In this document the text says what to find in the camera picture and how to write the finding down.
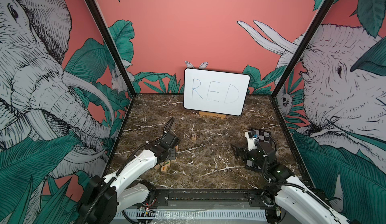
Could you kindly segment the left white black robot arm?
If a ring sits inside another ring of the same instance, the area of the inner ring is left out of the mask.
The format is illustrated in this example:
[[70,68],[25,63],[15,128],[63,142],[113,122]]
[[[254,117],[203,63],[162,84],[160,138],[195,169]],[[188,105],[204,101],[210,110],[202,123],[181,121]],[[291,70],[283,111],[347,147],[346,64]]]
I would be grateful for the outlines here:
[[149,184],[142,182],[129,187],[143,173],[166,161],[171,150],[180,143],[173,133],[167,132],[162,137],[146,142],[133,154],[128,163],[118,171],[104,177],[91,178],[78,203],[76,224],[109,224],[118,212],[143,203],[151,190]]

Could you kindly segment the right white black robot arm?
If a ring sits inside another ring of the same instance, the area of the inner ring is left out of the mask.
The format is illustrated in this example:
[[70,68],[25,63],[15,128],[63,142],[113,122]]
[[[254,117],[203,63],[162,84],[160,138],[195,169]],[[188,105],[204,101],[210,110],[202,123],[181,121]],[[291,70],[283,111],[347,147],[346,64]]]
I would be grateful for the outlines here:
[[236,158],[251,161],[268,184],[259,199],[270,208],[285,210],[301,224],[358,224],[329,206],[310,190],[285,165],[276,159],[277,147],[264,141],[253,141],[253,148],[231,145]]

